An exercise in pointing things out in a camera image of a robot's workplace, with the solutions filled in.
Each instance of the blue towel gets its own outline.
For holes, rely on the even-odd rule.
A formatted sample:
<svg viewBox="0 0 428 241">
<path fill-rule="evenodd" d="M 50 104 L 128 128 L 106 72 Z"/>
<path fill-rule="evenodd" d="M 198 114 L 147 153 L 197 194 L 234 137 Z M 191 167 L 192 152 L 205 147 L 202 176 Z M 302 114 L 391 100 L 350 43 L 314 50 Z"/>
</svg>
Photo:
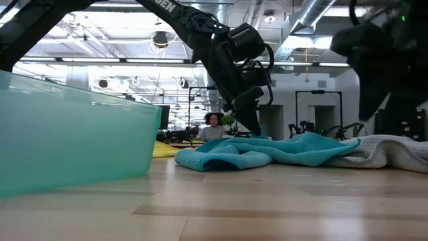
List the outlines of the blue towel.
<svg viewBox="0 0 428 241">
<path fill-rule="evenodd" d="M 222 138 L 209 141 L 195 151 L 179 151 L 175 162 L 196 171 L 242 170 L 273 162 L 316 167 L 359 145 L 360 140 L 344 144 L 315 133 L 303 133 L 286 141 Z"/>
</svg>

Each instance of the yellow cloth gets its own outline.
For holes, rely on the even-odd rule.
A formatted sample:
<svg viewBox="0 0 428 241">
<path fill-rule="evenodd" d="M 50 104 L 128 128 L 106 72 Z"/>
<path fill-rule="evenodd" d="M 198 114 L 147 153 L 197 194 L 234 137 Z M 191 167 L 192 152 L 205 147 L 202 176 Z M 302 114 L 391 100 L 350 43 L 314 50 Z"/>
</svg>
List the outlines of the yellow cloth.
<svg viewBox="0 0 428 241">
<path fill-rule="evenodd" d="M 153 150 L 152 158 L 174 157 L 175 154 L 177 153 L 177 151 L 180 151 L 180 149 L 157 141 L 154 144 L 154 150 Z"/>
<path fill-rule="evenodd" d="M 203 141 L 192 141 L 193 144 L 203 144 Z"/>
</svg>

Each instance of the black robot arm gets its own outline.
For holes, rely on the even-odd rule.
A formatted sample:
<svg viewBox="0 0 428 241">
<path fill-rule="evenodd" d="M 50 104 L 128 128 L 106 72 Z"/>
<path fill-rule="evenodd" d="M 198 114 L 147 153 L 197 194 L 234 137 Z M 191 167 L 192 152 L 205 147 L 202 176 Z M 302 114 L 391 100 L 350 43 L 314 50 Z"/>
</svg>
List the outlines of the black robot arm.
<svg viewBox="0 0 428 241">
<path fill-rule="evenodd" d="M 12 71 L 13 65 L 67 13 L 83 10 L 97 1 L 29 1 L 11 21 L 0 28 L 0 70 Z M 253 134 L 260 135 L 255 113 L 260 108 L 257 99 L 264 95 L 260 87 L 267 86 L 270 91 L 268 104 L 272 103 L 269 69 L 273 67 L 274 54 L 257 30 L 246 23 L 230 30 L 219 23 L 214 15 L 173 0 L 136 1 L 166 21 L 193 49 L 192 62 L 201 61 L 207 69 L 225 101 L 223 110 L 231 110 L 238 122 Z M 267 68 L 258 61 L 247 66 L 265 49 L 271 58 Z M 235 63 L 240 61 L 244 61 L 244 64 L 236 66 Z"/>
<path fill-rule="evenodd" d="M 236 29 L 218 22 L 218 19 L 193 7 L 180 5 L 173 0 L 136 0 L 166 21 L 177 35 L 193 49 L 192 62 L 201 61 L 214 80 L 225 101 L 224 111 L 232 115 L 256 135 L 261 134 L 257 115 L 257 99 L 264 95 L 260 86 L 269 86 L 270 74 L 260 64 L 251 68 L 236 66 L 236 62 L 260 56 L 267 48 L 260 34 L 244 23 Z"/>
</svg>

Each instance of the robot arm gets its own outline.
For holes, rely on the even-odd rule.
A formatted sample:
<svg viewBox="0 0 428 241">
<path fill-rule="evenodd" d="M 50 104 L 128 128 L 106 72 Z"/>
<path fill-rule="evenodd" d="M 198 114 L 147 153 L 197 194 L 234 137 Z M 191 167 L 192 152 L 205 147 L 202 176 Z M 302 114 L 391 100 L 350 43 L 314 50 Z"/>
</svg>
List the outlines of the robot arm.
<svg viewBox="0 0 428 241">
<path fill-rule="evenodd" d="M 356 3 L 350 0 L 354 27 L 338 31 L 330 49 L 347 57 L 358 74 L 360 120 L 372 117 L 390 94 L 385 114 L 394 123 L 428 99 L 428 82 L 420 78 L 428 68 L 428 37 L 420 31 L 426 27 L 427 1 L 397 0 L 363 23 L 355 17 Z M 387 20 L 375 23 L 380 15 Z"/>
<path fill-rule="evenodd" d="M 193 49 L 192 63 L 201 61 L 214 80 L 225 101 L 224 111 L 232 115 L 253 134 L 261 130 L 255 111 L 257 99 L 267 86 L 272 103 L 269 69 L 273 67 L 273 51 L 252 26 L 243 25 L 230 30 L 218 19 L 174 0 L 136 0 L 166 21 L 177 35 Z M 31 0 L 17 15 L 0 28 L 0 70 L 11 71 L 19 61 L 67 13 L 89 7 L 97 0 Z M 270 64 L 264 68 L 254 61 L 267 49 Z"/>
</svg>

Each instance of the teal plastic bin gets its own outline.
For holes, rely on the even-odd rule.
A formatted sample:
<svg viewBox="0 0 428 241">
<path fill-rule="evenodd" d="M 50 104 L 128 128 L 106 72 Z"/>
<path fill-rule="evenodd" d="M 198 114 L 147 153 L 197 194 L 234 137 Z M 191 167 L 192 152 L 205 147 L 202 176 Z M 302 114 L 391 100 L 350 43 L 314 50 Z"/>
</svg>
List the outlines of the teal plastic bin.
<svg viewBox="0 0 428 241">
<path fill-rule="evenodd" d="M 145 175 L 161 109 L 0 72 L 0 196 Z"/>
</svg>

